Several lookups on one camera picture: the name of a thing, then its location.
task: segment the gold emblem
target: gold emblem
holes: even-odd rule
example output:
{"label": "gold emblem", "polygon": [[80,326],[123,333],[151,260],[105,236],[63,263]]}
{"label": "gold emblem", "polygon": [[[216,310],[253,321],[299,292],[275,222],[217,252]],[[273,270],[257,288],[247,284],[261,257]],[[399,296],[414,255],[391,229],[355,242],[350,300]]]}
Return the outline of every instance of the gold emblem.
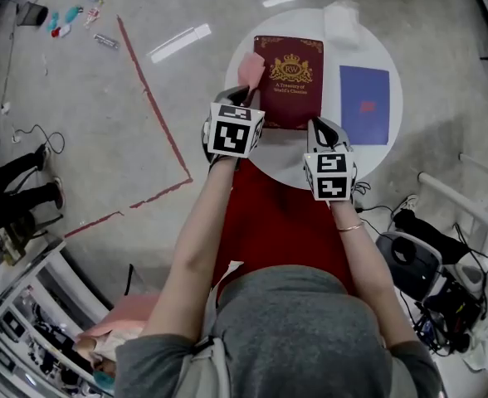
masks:
{"label": "gold emblem", "polygon": [[318,53],[323,53],[324,51],[324,43],[320,41],[313,41],[313,40],[301,40],[303,44],[306,44],[307,46],[315,48]]}
{"label": "gold emblem", "polygon": [[275,64],[270,68],[270,78],[272,80],[289,81],[296,83],[311,83],[312,68],[309,62],[300,63],[300,57],[290,53],[284,56],[285,61],[281,62],[276,58]]}
{"label": "gold emblem", "polygon": [[261,47],[263,49],[270,43],[278,43],[279,41],[283,41],[282,36],[262,36],[261,37]]}

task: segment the small bottle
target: small bottle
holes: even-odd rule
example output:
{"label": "small bottle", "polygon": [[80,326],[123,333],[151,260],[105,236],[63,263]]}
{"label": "small bottle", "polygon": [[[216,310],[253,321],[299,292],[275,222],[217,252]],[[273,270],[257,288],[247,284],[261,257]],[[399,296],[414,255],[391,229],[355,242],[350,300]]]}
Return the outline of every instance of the small bottle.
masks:
{"label": "small bottle", "polygon": [[113,40],[113,38],[109,38],[108,36],[104,36],[102,34],[95,34],[93,38],[95,38],[95,40],[97,40],[100,44],[103,44],[104,46],[112,47],[117,50],[119,49],[119,42]]}

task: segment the white box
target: white box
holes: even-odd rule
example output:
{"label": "white box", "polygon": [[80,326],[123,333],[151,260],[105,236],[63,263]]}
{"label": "white box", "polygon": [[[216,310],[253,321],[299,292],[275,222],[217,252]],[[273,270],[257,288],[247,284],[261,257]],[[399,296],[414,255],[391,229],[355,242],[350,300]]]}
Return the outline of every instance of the white box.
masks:
{"label": "white box", "polygon": [[352,152],[304,153],[303,163],[310,191],[316,201],[347,201],[351,197]]}
{"label": "white box", "polygon": [[211,103],[208,152],[248,158],[259,141],[263,123],[262,110]]}

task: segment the white round table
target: white round table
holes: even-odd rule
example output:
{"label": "white round table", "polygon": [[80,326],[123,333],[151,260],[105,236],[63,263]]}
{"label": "white round table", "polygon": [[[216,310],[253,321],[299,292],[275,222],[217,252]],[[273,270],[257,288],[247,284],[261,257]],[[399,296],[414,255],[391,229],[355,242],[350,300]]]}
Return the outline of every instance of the white round table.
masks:
{"label": "white round table", "polygon": [[[390,122],[388,144],[354,146],[357,179],[372,172],[386,157],[397,138],[403,118],[403,89],[392,57],[368,29],[361,27],[358,49],[345,49],[325,40],[324,12],[321,9],[295,9],[280,13],[255,27],[239,44],[227,68],[225,89],[237,85],[237,69],[244,54],[253,52],[255,36],[292,36],[320,40],[324,43],[324,80],[321,116],[341,125],[339,67],[361,66],[389,71]],[[265,174],[278,182],[300,189],[309,189],[303,172],[306,152],[306,131],[263,129],[258,146],[250,160]]]}

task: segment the gray t-shirt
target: gray t-shirt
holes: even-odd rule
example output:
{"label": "gray t-shirt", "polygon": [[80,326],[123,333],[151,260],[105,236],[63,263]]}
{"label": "gray t-shirt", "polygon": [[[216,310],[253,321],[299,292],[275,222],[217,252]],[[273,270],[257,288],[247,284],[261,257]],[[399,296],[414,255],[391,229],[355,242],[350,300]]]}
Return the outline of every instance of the gray t-shirt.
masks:
{"label": "gray t-shirt", "polygon": [[[283,265],[232,281],[212,335],[226,349],[232,398],[435,398],[441,388],[420,342],[385,349],[371,309],[319,269]],[[119,347],[115,397],[171,398],[193,345],[155,335]]]}

